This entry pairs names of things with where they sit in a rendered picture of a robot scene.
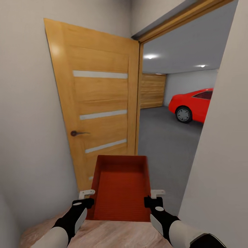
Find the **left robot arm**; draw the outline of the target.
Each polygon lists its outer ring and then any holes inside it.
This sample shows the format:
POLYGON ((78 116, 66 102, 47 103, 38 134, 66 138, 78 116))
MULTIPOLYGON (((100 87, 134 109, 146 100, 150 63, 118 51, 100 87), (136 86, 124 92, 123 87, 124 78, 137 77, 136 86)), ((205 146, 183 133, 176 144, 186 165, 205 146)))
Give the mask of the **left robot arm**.
POLYGON ((95 190, 85 190, 79 193, 79 199, 72 202, 70 210, 30 248, 67 248, 72 237, 86 219, 87 209, 91 209, 94 205, 94 199, 85 199, 85 196, 94 195, 95 190))

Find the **storage box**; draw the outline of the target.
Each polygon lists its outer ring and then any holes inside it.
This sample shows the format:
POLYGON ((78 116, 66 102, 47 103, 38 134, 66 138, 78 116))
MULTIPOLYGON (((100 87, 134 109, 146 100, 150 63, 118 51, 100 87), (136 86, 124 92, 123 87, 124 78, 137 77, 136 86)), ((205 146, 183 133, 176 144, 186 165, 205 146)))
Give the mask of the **storage box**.
POLYGON ((85 220, 151 222, 147 156, 98 155, 91 189, 94 205, 85 220))

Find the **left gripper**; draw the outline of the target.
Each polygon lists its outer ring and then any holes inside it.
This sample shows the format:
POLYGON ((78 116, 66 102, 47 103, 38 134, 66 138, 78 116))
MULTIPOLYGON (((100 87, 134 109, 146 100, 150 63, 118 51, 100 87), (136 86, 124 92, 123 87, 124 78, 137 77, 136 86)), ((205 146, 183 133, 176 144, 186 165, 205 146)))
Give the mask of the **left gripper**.
POLYGON ((75 200, 72 202, 72 205, 75 204, 76 202, 83 202, 87 209, 91 209, 92 205, 94 205, 94 199, 92 198, 83 199, 83 200, 75 200))

